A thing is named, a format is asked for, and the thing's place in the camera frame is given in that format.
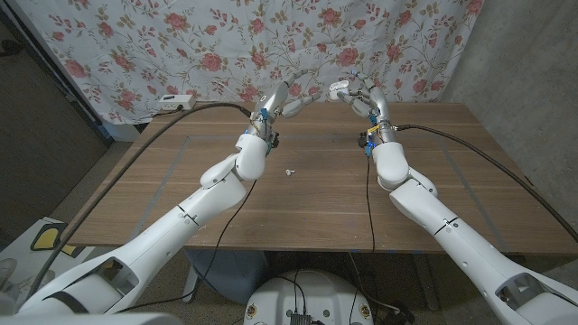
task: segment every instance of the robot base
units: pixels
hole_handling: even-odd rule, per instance
[[[281,276],[294,281],[295,271]],[[305,294],[305,315],[303,315],[303,296],[299,288],[294,288],[294,284],[290,281],[276,277],[263,284],[249,298],[244,324],[301,324],[298,319],[311,316],[310,320],[318,320],[325,325],[341,325],[350,324],[350,315],[351,324],[373,324],[368,300],[353,285],[339,276],[318,270],[300,270],[296,282]],[[298,315],[293,316],[292,322],[295,308]]]

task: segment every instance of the gray wall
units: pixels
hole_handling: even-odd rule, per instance
[[[467,105],[578,229],[576,0],[487,0],[442,101]]]

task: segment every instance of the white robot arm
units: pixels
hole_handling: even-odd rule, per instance
[[[353,74],[361,79],[362,89],[352,94],[333,88],[336,94],[332,95],[352,104],[356,114],[376,124],[368,130],[367,147],[377,166],[378,183],[391,191],[389,197],[396,208],[435,238],[504,324],[575,323],[578,292],[512,262],[443,205],[432,182],[409,167],[389,121],[383,90],[368,76]]]
[[[262,96],[249,127],[237,141],[238,153],[209,168],[200,188],[127,244],[83,263],[46,284],[17,316],[112,314],[135,304],[146,286],[191,236],[211,218],[238,204],[247,191],[242,181],[257,180],[265,158],[278,144],[272,124],[294,116],[320,94],[281,108],[287,89],[306,70],[293,73]]]

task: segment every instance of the wire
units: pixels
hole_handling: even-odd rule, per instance
[[[177,109],[175,109],[175,110],[173,110],[173,111],[155,114],[154,117],[172,115],[172,114],[175,114],[175,113],[178,113],[178,112],[181,112],[181,111],[182,111],[182,105],[179,105],[179,106],[177,106]]]
[[[200,282],[202,283],[203,281],[205,281],[205,279],[207,278],[207,274],[209,273],[210,268],[213,266],[213,262],[215,261],[215,256],[217,255],[217,249],[219,248],[220,245],[220,240],[223,238],[223,235],[225,235],[225,230],[227,230],[228,225],[231,223],[231,221],[233,221],[233,219],[235,218],[235,216],[238,214],[238,212],[241,210],[241,208],[243,208],[243,206],[245,205],[245,202],[247,202],[247,199],[249,198],[249,195],[251,195],[251,192],[253,191],[253,189],[255,188],[255,184],[256,181],[253,182],[253,185],[251,186],[251,190],[249,190],[249,193],[247,193],[245,199],[243,200],[243,203],[241,203],[241,205],[238,207],[237,211],[235,212],[235,214],[233,215],[233,217],[231,217],[228,222],[227,225],[225,225],[225,227],[223,228],[223,231],[220,232],[220,236],[219,236],[219,240],[217,241],[217,245],[215,246],[215,248],[213,249],[213,254],[210,257],[210,262],[209,262],[209,267],[207,267],[207,271],[205,271],[205,274],[201,277]],[[161,301],[156,301],[156,302],[146,302],[146,303],[141,303],[141,304],[137,304],[134,305],[132,307],[128,307],[128,308],[124,308],[121,311],[117,311],[116,313],[121,313],[121,312],[125,312],[125,311],[131,311],[137,308],[141,308],[141,307],[145,307],[145,306],[152,306],[155,304],[159,304],[159,303],[167,303],[167,302],[176,302],[178,300],[184,299],[190,295],[193,295],[195,293],[197,293],[197,291],[199,290],[200,285],[197,285],[191,292],[184,294],[182,296],[179,297],[175,297],[175,298],[170,298],[170,299],[165,299],[165,300],[161,300]]]
[[[297,271],[295,272],[295,278],[294,278],[294,282],[293,282],[293,293],[295,295],[295,313],[299,312],[297,311],[297,274],[299,273],[299,268],[297,268]]]
[[[353,267],[355,267],[355,273],[358,277],[358,282],[359,282],[359,288],[361,289],[361,292],[366,296],[366,298],[368,298],[369,300],[373,301],[374,303],[380,304],[383,307],[389,308],[391,310],[394,310],[396,313],[401,312],[399,310],[399,308],[397,308],[396,306],[392,306],[392,305],[388,305],[386,303],[380,302],[379,300],[371,297],[370,295],[368,295],[367,292],[365,292],[365,289],[363,289],[363,283],[361,283],[361,277],[359,276],[359,270],[358,270],[358,266],[355,264],[355,260],[353,259],[353,255],[351,254],[351,252],[349,252],[350,258],[351,258],[351,262],[353,263]]]
[[[46,272],[48,272],[48,269],[51,267],[54,260],[56,259],[56,256],[58,256],[58,254],[62,250],[62,248],[64,248],[64,246],[69,242],[72,235],[74,235],[74,233],[76,233],[76,231],[80,228],[80,225],[82,225],[82,223],[87,219],[90,212],[92,212],[92,210],[99,204],[99,202],[105,197],[105,195],[107,195],[107,193],[110,191],[110,189],[112,189],[112,187],[117,183],[117,181],[125,174],[126,170],[128,170],[128,168],[145,151],[145,149],[149,145],[151,145],[151,143],[154,142],[154,140],[156,140],[166,130],[168,130],[171,126],[175,125],[180,120],[184,119],[186,116],[189,116],[190,114],[195,113],[195,112],[199,112],[203,109],[212,108],[212,107],[234,107],[234,108],[240,110],[247,117],[251,116],[251,112],[249,112],[246,108],[244,108],[240,105],[237,105],[237,104],[220,103],[220,102],[210,103],[210,104],[206,104],[206,105],[203,105],[200,107],[195,107],[192,110],[184,112],[183,114],[175,117],[171,122],[169,122],[165,126],[163,126],[162,129],[158,130],[153,136],[151,136],[148,140],[146,140],[146,142],[143,144],[143,146],[140,147],[140,149],[138,149],[138,151],[135,153],[135,155],[133,155],[133,157],[125,164],[125,166],[117,173],[117,175],[115,175],[115,177],[112,179],[112,181],[110,181],[110,183],[106,186],[106,188],[98,194],[98,196],[95,198],[94,201],[92,201],[92,203],[90,203],[89,207],[79,217],[79,220],[74,225],[72,225],[72,227],[70,228],[70,231],[68,233],[66,233],[66,235],[64,235],[64,238],[58,243],[58,245],[56,245],[56,247],[52,251],[51,255],[48,257],[48,260],[44,263],[44,265],[42,266],[42,269],[40,270],[40,272],[36,276],[36,279],[34,279],[33,285],[30,288],[30,291],[28,293],[28,297],[26,298],[26,300],[30,299],[30,297],[32,297],[33,294],[35,294],[38,291],[38,288],[40,287],[40,283],[41,283],[42,279],[46,275]]]
[[[349,325],[351,325],[351,316],[353,316],[353,307],[355,307],[355,300],[358,298],[358,288],[355,288],[355,295],[353,296],[353,303],[351,304],[351,311],[350,311],[350,322]]]
[[[558,212],[556,212],[556,210],[554,208],[552,208],[552,206],[550,204],[548,204],[548,202],[546,200],[544,200],[544,198],[542,198],[540,196],[540,194],[538,194],[535,190],[533,190],[529,185],[527,185],[524,181],[522,181],[519,177],[517,177],[515,173],[513,173],[511,170],[506,168],[504,165],[497,162],[492,157],[488,156],[482,150],[476,148],[473,144],[469,144],[457,136],[448,135],[442,131],[432,129],[430,127],[421,126],[421,125],[399,125],[396,128],[396,130],[397,131],[404,131],[404,130],[408,130],[408,129],[412,129],[412,128],[424,130],[424,131],[431,132],[431,133],[437,134],[437,135],[441,135],[443,137],[446,137],[448,139],[451,139],[451,140],[457,142],[458,144],[463,144],[463,145],[467,146],[468,148],[472,149],[473,152],[479,154],[482,158],[484,158],[488,162],[492,163],[494,166],[498,167],[507,176],[509,176],[512,180],[516,181],[516,183],[518,183],[522,188],[524,188],[524,190],[526,190],[528,193],[530,193],[530,195],[532,195],[534,197],[534,199],[536,199],[538,202],[540,202],[540,204],[542,204],[542,206],[546,210],[548,210],[548,212],[550,212],[550,214],[552,214],[552,216],[554,216],[554,218],[560,223],[560,225],[562,225],[562,227],[564,227],[564,229],[566,229],[568,234],[570,234],[570,236],[572,236],[572,238],[578,243],[578,233],[576,232],[576,230],[574,230],[574,228],[572,226],[570,226],[570,224],[566,220],[564,220],[564,218],[562,218],[562,216],[560,216],[560,214],[558,214]]]
[[[365,183],[365,196],[366,199],[368,200],[368,212],[369,212],[369,225],[371,226],[371,243],[372,243],[372,248],[371,248],[371,253],[375,253],[376,252],[376,234],[373,231],[373,218],[371,217],[371,207],[369,206],[369,157],[368,157],[368,177],[366,178],[366,183]]]
[[[297,282],[295,282],[295,281],[293,281],[293,280],[290,280],[290,279],[287,279],[286,277],[281,276],[281,275],[278,275],[278,276],[275,276],[275,277],[276,277],[276,278],[279,278],[279,279],[283,279],[283,280],[289,281],[290,283],[293,283],[294,285],[296,285],[297,288],[299,288],[299,291],[301,291],[301,295],[303,296],[303,315],[304,315],[304,314],[305,314],[305,311],[307,310],[307,308],[305,307],[305,306],[306,306],[306,303],[305,303],[305,293],[303,293],[303,289],[301,288],[301,285],[299,285]]]

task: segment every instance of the floral curtain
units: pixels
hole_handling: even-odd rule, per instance
[[[307,96],[361,70],[387,100],[443,93],[483,0],[23,0],[95,110],[148,122],[165,94],[254,101],[292,69]]]

